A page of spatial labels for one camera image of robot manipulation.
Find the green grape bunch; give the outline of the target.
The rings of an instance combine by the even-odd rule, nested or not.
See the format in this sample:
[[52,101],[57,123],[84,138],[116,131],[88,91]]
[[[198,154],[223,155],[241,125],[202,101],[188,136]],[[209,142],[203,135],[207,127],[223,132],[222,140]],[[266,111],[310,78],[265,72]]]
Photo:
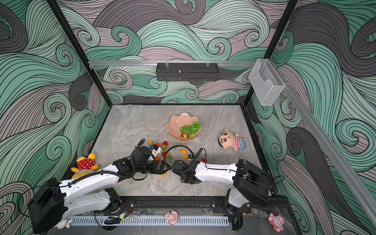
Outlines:
[[197,121],[193,121],[191,125],[184,125],[180,128],[181,135],[194,135],[201,128],[201,124]]

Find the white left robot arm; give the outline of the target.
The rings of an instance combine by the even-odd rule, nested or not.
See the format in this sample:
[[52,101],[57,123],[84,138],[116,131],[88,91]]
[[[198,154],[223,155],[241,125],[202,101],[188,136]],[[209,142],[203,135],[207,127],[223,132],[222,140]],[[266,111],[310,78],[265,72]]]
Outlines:
[[97,194],[92,192],[132,179],[137,172],[163,174],[165,171],[155,160],[161,150],[158,145],[137,147],[129,157],[116,160],[101,170],[91,170],[75,179],[58,181],[52,178],[46,181],[28,203],[33,233],[40,234],[63,225],[69,217],[77,214],[96,210],[117,211],[120,198],[114,189]]

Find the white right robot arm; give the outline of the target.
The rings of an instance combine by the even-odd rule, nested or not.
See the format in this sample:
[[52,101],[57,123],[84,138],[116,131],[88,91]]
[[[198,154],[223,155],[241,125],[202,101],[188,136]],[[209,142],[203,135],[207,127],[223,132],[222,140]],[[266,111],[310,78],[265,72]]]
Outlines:
[[232,185],[234,188],[226,196],[231,210],[251,203],[268,205],[271,179],[265,171],[247,160],[240,159],[235,164],[227,165],[175,161],[169,171],[179,175],[183,183],[218,182]]

